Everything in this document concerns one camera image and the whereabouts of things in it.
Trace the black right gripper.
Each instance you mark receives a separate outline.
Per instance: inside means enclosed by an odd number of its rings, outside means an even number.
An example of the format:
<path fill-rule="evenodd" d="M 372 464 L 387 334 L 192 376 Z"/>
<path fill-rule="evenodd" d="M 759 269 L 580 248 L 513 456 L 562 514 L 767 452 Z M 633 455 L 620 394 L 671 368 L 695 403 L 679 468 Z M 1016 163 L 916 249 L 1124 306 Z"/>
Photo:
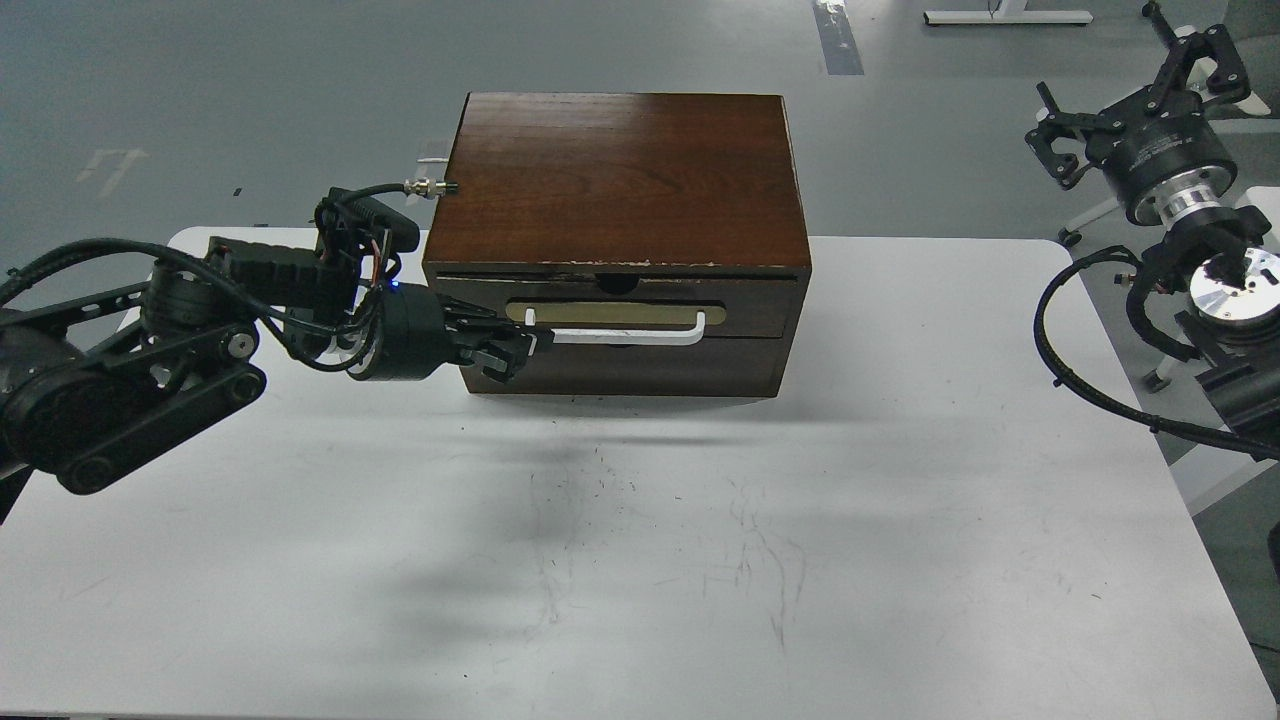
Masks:
<path fill-rule="evenodd" d="M 1044 115 L 1024 141 L 1061 190 L 1074 188 L 1098 167 L 1126 219 L 1134 225 L 1157 225 L 1164 220 L 1148 197 L 1158 184 L 1189 174 L 1221 196 L 1234 183 L 1236 163 L 1204 119 L 1203 108 L 1243 102 L 1252 88 L 1224 24 L 1178 35 L 1158 3 L 1146 3 L 1142 15 L 1167 49 L 1147 90 L 1100 113 L 1074 113 L 1062 110 L 1047 83 L 1038 82 Z"/>

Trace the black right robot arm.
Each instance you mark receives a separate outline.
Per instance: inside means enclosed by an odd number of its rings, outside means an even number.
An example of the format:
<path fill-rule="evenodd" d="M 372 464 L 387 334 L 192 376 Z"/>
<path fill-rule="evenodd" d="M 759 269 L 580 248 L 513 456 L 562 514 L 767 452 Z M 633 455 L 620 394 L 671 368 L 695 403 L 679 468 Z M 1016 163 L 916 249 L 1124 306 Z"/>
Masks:
<path fill-rule="evenodd" d="M 1211 108 L 1247 99 L 1251 82 L 1225 26 L 1179 35 L 1156 1 L 1142 13 L 1167 49 L 1155 79 L 1096 113 L 1062 111 L 1038 83 L 1046 114 L 1025 141 L 1062 188 L 1097 168 L 1132 224 L 1165 233 L 1142 254 L 1114 245 L 1060 272 L 1034 311 L 1036 350 L 1057 386 L 1096 407 L 1153 433 L 1276 459 L 1277 255 L 1265 247 L 1271 224 L 1257 206 L 1222 204 L 1238 167 L 1206 118 Z M 1055 351 L 1044 325 L 1050 301 L 1101 263 L 1133 266 L 1124 277 L 1125 314 L 1142 341 L 1175 361 L 1207 363 L 1197 380 L 1224 430 L 1121 404 Z"/>

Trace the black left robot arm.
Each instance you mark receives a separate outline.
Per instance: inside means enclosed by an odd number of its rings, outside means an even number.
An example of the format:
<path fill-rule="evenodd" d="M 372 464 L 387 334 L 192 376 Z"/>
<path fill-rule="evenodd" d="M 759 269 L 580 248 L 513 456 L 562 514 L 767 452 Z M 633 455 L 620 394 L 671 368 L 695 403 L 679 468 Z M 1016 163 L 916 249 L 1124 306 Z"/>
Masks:
<path fill-rule="evenodd" d="M 445 364 L 511 380 L 550 331 L 397 279 L 420 231 L 380 196 L 456 191 L 334 187 L 314 210 L 312 250 L 214 237 L 195 258 L 100 237 L 10 270 L 3 507 L 35 471 L 74 495 L 105 489 L 255 402 L 261 331 L 297 363 L 356 380 L 421 380 Z"/>

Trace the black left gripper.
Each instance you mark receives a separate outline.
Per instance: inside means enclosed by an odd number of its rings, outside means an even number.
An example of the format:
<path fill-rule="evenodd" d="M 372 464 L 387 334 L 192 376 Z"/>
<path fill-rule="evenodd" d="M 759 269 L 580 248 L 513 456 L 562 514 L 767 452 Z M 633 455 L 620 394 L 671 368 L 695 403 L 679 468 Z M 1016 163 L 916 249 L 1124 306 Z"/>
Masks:
<path fill-rule="evenodd" d="M 346 374 L 355 380 L 421 380 L 454 364 L 507 383 L 540 346 L 553 342 L 553 331 L 521 325 L 489 307 L 442 305 L 426 286 L 396 286 L 384 295 L 369 351 Z"/>

